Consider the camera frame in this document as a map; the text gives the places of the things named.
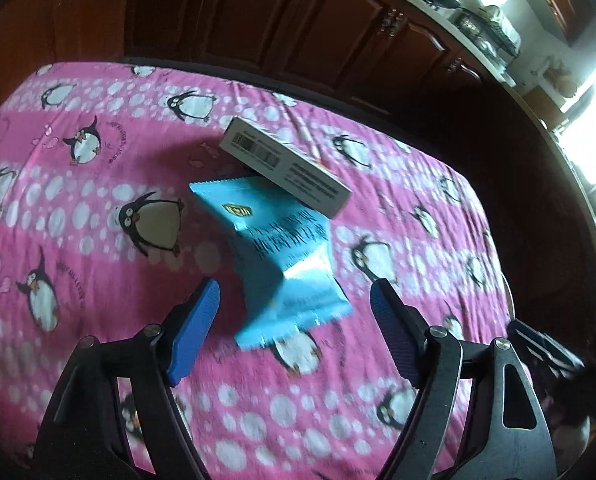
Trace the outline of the white gloved right hand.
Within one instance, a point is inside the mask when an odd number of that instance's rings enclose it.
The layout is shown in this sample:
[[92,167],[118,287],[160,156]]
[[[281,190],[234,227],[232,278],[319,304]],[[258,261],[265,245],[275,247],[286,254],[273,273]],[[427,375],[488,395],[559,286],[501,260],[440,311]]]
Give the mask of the white gloved right hand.
[[551,396],[546,396],[540,405],[552,437],[557,471],[563,474],[573,466],[588,445],[590,418],[569,417]]

